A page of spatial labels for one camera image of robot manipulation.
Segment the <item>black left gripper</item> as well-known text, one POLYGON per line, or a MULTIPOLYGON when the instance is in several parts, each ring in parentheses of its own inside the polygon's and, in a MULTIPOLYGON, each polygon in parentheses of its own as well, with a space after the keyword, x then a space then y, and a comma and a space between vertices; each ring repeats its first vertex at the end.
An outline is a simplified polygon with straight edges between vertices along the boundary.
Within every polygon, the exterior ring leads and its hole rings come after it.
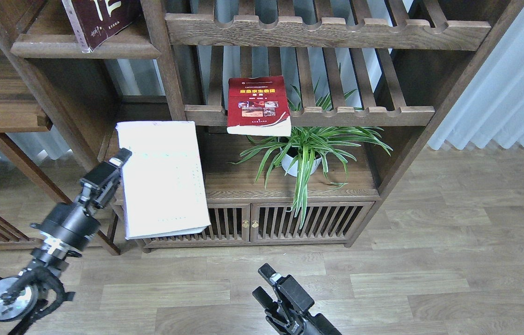
POLYGON ((41 246, 31 252, 33 257, 81 257, 95 236, 112 255, 121 253, 112 239, 100 231, 100 222, 93 215, 111 201, 119 187, 122 166, 132 154, 122 148, 109 161, 100 162, 80 179, 82 189, 73 203, 57 204, 42 223, 32 224, 45 236, 41 246))

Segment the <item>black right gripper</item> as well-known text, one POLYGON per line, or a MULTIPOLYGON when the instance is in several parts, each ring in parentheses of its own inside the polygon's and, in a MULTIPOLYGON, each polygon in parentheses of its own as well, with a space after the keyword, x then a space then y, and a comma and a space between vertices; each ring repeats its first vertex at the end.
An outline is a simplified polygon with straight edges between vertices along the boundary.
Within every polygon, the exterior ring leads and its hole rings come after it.
POLYGON ((308 310, 315 301, 293 278, 282 276, 265 263, 258 274, 275 290, 275 301, 261 286, 252 295, 264 308, 266 320, 279 335, 340 335, 341 332, 321 313, 312 316, 308 310), (287 302, 292 309, 284 309, 279 303, 287 302))

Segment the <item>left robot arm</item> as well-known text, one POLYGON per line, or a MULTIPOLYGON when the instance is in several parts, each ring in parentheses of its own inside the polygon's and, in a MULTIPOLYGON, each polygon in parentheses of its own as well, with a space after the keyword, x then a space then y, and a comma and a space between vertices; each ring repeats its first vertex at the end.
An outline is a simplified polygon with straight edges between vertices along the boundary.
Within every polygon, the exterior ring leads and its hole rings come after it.
POLYGON ((44 235, 32 250, 32 260, 17 275, 0 277, 0 322, 18 322, 12 335, 23 335, 41 318, 74 299, 60 281, 67 257, 81 253, 99 232, 97 210, 106 208, 121 182, 122 167, 132 152, 121 148, 80 179, 81 192, 70 204, 58 203, 41 223, 32 223, 44 235))

